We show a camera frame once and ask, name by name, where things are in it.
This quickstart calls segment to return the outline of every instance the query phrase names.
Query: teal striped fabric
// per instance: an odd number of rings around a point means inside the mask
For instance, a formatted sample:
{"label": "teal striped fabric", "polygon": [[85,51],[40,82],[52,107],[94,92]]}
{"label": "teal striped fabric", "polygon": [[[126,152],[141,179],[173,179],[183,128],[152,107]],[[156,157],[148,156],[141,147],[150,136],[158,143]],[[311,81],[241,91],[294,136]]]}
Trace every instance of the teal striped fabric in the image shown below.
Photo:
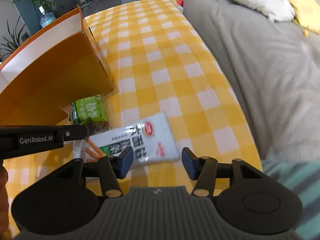
{"label": "teal striped fabric", "polygon": [[303,215],[296,232],[305,240],[320,240],[320,161],[286,163],[262,161],[263,171],[296,193]]}

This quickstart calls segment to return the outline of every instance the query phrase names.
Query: plastic wrapper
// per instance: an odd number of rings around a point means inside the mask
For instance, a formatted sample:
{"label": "plastic wrapper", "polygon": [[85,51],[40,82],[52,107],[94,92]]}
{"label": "plastic wrapper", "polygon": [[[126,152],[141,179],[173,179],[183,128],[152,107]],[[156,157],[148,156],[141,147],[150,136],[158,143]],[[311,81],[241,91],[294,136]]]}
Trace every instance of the plastic wrapper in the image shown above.
{"label": "plastic wrapper", "polygon": [[164,113],[76,141],[73,153],[75,158],[83,158],[84,162],[96,162],[106,155],[118,156],[127,146],[133,148],[133,165],[179,158]]}
{"label": "plastic wrapper", "polygon": [[88,136],[110,130],[107,114],[100,95],[79,99],[63,108],[70,124],[86,126]]}

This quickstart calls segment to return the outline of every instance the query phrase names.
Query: yellow pillow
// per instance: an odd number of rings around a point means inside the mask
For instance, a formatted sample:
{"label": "yellow pillow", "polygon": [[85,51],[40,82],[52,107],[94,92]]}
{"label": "yellow pillow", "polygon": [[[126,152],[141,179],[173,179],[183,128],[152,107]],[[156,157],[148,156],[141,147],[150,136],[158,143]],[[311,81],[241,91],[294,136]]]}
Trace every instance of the yellow pillow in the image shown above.
{"label": "yellow pillow", "polygon": [[320,6],[315,0],[288,0],[296,12],[297,24],[302,27],[320,33]]}

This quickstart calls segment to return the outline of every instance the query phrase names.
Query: tablecloth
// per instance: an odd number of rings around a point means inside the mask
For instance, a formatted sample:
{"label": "tablecloth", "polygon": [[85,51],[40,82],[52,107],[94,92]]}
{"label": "tablecloth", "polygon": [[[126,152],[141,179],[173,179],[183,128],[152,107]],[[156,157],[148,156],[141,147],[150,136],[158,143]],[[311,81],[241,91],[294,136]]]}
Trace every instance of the tablecloth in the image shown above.
{"label": "tablecloth", "polygon": [[[124,126],[164,111],[179,152],[230,163],[241,158],[261,169],[243,112],[218,63],[178,10],[176,0],[141,0],[85,18],[106,63],[114,91],[105,98],[110,123]],[[72,145],[11,160],[9,203],[26,187],[72,158]],[[181,161],[130,170],[119,181],[134,186],[185,185],[192,189]],[[101,194],[99,182],[88,187]],[[228,187],[219,179],[215,194]],[[10,217],[10,231],[18,231]]]}

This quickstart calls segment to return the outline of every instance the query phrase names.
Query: water bottle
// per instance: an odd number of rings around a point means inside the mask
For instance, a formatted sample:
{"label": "water bottle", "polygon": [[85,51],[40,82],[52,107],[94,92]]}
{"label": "water bottle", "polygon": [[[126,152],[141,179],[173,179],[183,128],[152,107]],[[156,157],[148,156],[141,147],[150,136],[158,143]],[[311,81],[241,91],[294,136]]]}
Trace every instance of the water bottle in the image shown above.
{"label": "water bottle", "polygon": [[40,19],[40,25],[42,28],[52,23],[56,19],[53,13],[46,12],[42,6],[39,7],[39,10],[42,14]]}

